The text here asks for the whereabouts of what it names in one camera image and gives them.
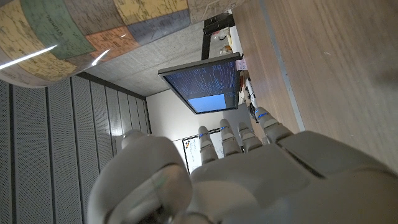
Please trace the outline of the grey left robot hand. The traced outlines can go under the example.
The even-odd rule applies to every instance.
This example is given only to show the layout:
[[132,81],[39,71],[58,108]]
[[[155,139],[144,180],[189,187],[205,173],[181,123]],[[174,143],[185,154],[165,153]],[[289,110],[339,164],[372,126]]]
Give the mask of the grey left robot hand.
[[347,144],[293,133],[264,108],[263,144],[220,121],[224,156],[200,127],[189,172],[165,137],[129,131],[90,194],[88,223],[396,223],[397,174]]

